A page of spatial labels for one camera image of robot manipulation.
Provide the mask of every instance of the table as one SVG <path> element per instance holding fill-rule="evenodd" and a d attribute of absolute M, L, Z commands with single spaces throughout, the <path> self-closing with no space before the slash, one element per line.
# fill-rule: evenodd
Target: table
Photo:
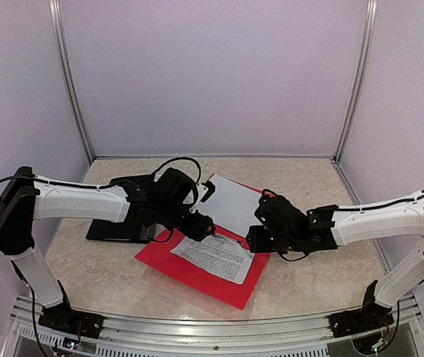
<path fill-rule="evenodd" d="M 118 176 L 151 173 L 165 159 L 96 160 L 84 182 L 107 183 Z M 200 158 L 202 178 L 212 173 L 250 187 L 283 194 L 305 211 L 319 205 L 350 204 L 326 159 Z M 196 177 L 188 162 L 174 167 Z M 143 245 L 86 240 L 91 220 L 64 219 L 47 253 L 71 305 L 127 316 L 196 321 L 251 320 L 329 312 L 358 306 L 366 287 L 382 276 L 372 242 L 319 251 L 287 263 L 273 254 L 242 311 L 197 292 L 138 262 Z M 288 254 L 289 258 L 301 253 Z"/>

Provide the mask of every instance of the open red folder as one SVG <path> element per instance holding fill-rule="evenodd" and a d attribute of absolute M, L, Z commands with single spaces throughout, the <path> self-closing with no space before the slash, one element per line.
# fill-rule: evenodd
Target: open red folder
<path fill-rule="evenodd" d="M 169 231 L 160 234 L 157 239 L 164 240 Z M 237 234 L 216 226 L 216 233 L 236 239 L 247 246 L 245 239 Z M 187 260 L 172 254 L 171 251 L 185 238 L 184 234 L 174 231 L 169 242 L 151 242 L 136 255 L 136 259 L 152 268 L 238 309 L 244 309 L 251 297 L 270 254 L 255 254 L 243 284 L 232 283 L 198 268 Z"/>

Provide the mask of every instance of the tabletop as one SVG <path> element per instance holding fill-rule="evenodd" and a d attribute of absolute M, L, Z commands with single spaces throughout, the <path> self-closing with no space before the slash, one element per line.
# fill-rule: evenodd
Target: tabletop
<path fill-rule="evenodd" d="M 199 158 L 202 180 L 213 173 L 284 195 L 302 211 L 348 205 L 350 199 L 326 159 Z M 96 160 L 84 182 L 151 173 L 165 159 Z M 196 177 L 190 162 L 174 167 Z M 362 303 L 366 287 L 382 276 L 371 241 L 312 253 L 288 263 L 272 254 L 244 310 L 198 292 L 137 261 L 144 245 L 86 240 L 90 219 L 64 219 L 47 262 L 79 309 L 146 318 L 216 321 L 308 315 Z M 301 253 L 290 253 L 288 258 Z"/>

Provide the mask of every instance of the robotic arm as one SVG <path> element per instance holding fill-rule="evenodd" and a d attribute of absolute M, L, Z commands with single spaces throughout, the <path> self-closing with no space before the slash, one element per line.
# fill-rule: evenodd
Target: robotic arm
<path fill-rule="evenodd" d="M 112 223 L 155 223 L 201 241 L 215 231 L 213 221 L 196 211 L 214 192 L 210 183 L 196 184 L 183 172 L 168 168 L 155 175 L 113 179 L 103 186 L 54 181 L 21 167 L 0 197 L 0 251 L 44 306 L 39 324 L 92 338 L 99 336 L 103 317 L 70 307 L 60 282 L 32 237 L 34 219 L 84 218 Z"/>
<path fill-rule="evenodd" d="M 424 281 L 424 190 L 371 205 L 326 206 L 300 212 L 283 196 L 264 190 L 247 242 L 255 253 L 337 249 L 365 239 L 416 235 L 422 239 L 381 280 L 369 285 L 361 309 L 330 316 L 335 337 L 352 335 L 394 322 L 391 308 Z"/>

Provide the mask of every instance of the gray partition wall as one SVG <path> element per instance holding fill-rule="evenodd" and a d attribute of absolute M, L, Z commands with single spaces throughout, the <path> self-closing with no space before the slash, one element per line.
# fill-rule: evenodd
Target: gray partition wall
<path fill-rule="evenodd" d="M 0 0 L 0 178 L 12 175 L 21 165 L 30 165 L 45 176 L 75 181 L 88 167 L 44 0 Z M 42 250 L 57 223 L 35 224 L 36 244 Z M 20 292 L 25 292 L 25 285 L 0 253 L 0 336 Z"/>
<path fill-rule="evenodd" d="M 367 0 L 61 5 L 96 155 L 335 152 Z"/>
<path fill-rule="evenodd" d="M 341 164 L 362 202 L 424 187 L 424 1 L 379 1 L 366 80 Z M 382 242 L 392 265 L 414 241 Z M 424 284 L 416 297 L 424 317 Z"/>

